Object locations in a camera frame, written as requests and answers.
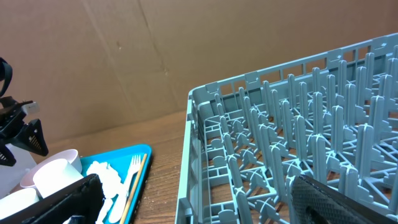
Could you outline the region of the white bowl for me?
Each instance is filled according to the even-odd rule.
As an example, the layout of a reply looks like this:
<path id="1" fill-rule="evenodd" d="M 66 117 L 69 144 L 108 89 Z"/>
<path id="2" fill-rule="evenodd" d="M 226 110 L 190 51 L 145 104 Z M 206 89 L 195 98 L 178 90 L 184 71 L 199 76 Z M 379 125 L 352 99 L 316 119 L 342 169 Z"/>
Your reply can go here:
<path id="1" fill-rule="evenodd" d="M 1 199 L 1 219 L 9 217 L 39 201 L 34 188 L 18 190 Z"/>

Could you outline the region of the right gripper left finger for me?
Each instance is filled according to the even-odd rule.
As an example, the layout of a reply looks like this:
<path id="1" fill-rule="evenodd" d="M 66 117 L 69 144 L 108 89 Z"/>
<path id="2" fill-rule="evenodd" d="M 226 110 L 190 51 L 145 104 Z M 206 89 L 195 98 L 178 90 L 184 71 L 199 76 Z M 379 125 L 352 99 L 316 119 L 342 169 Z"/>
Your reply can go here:
<path id="1" fill-rule="evenodd" d="M 94 224 L 103 206 L 102 183 L 90 174 L 33 205 L 1 220 L 7 223 L 72 223 Z"/>

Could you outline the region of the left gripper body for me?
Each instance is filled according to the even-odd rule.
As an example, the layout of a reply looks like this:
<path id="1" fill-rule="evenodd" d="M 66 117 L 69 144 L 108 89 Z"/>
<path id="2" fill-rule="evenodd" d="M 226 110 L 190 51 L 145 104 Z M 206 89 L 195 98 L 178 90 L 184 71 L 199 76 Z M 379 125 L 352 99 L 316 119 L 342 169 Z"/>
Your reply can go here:
<path id="1" fill-rule="evenodd" d="M 29 114 L 29 105 L 33 101 L 16 101 L 11 96 L 4 96 L 12 81 L 12 67 L 1 58 L 1 143 L 10 144 L 24 124 L 24 118 Z"/>

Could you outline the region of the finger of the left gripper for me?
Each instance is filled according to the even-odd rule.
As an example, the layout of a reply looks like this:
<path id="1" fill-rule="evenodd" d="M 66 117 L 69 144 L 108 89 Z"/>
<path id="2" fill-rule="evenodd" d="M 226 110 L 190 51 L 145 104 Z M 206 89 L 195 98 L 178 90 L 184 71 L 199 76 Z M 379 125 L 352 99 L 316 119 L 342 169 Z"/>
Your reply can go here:
<path id="1" fill-rule="evenodd" d="M 19 133 L 11 139 L 11 144 L 40 156 L 49 153 L 39 119 L 24 124 Z"/>
<path id="2" fill-rule="evenodd" d="M 16 159 L 12 152 L 4 143 L 0 143 L 0 165 L 12 167 L 16 163 Z"/>

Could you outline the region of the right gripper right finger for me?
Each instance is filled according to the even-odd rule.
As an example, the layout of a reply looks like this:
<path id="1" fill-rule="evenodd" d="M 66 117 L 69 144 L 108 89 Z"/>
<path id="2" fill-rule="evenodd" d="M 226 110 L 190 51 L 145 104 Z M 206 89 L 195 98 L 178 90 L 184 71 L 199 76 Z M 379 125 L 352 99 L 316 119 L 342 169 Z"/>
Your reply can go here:
<path id="1" fill-rule="evenodd" d="M 293 223 L 397 224 L 307 175 L 291 181 L 289 210 Z"/>

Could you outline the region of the pink bowl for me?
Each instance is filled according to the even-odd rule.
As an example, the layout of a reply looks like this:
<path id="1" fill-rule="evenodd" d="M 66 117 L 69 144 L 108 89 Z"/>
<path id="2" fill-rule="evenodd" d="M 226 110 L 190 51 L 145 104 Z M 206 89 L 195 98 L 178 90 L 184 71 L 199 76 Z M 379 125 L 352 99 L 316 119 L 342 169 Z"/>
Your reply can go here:
<path id="1" fill-rule="evenodd" d="M 78 151 L 76 149 L 67 149 L 46 158 L 45 160 L 37 164 L 35 167 L 30 169 L 28 173 L 26 173 L 19 182 L 19 186 L 22 188 L 36 188 L 33 181 L 35 173 L 41 167 L 56 159 L 66 159 L 78 172 L 82 173 L 83 169 Z"/>

